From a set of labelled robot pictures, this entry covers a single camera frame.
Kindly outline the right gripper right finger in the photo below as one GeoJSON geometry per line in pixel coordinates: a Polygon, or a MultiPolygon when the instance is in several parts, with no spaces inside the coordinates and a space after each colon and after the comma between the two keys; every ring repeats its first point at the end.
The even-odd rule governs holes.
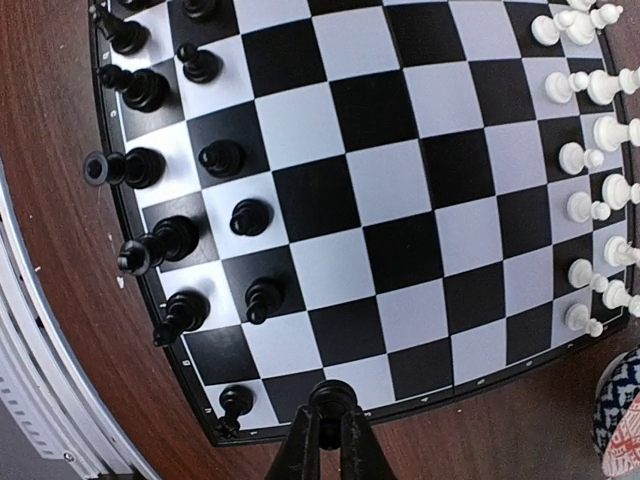
{"type": "Polygon", "coordinates": [[[363,410],[357,406],[341,420],[342,479],[396,479],[363,410]]]}

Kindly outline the black knight piece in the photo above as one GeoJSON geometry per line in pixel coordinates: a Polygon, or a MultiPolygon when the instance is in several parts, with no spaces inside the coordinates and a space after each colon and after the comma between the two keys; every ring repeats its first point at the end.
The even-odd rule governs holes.
{"type": "Polygon", "coordinates": [[[139,52],[149,39],[149,30],[137,21],[125,21],[100,4],[91,6],[94,25],[111,44],[113,50],[124,56],[139,52]]]}

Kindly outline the black rook corner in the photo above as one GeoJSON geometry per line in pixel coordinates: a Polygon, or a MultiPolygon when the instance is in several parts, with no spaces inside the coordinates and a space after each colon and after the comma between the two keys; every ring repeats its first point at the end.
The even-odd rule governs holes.
{"type": "Polygon", "coordinates": [[[218,419],[216,431],[224,439],[236,438],[241,429],[240,418],[248,414],[254,405],[255,395],[245,385],[225,387],[219,395],[219,404],[224,414],[218,419]]]}

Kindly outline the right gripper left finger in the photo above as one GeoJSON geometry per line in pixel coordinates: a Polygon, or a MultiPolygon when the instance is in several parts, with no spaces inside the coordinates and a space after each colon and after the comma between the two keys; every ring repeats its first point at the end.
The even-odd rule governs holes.
{"type": "Polygon", "coordinates": [[[308,405],[300,406],[265,478],[318,480],[319,432],[318,414],[308,405]]]}

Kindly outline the black chess piece king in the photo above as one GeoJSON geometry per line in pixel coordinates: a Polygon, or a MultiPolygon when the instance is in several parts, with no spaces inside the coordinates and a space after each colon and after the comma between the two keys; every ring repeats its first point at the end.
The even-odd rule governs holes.
{"type": "Polygon", "coordinates": [[[196,223],[182,215],[159,221],[150,233],[126,241],[120,248],[117,265],[121,272],[142,276],[165,261],[180,261],[199,243],[196,223]]]}

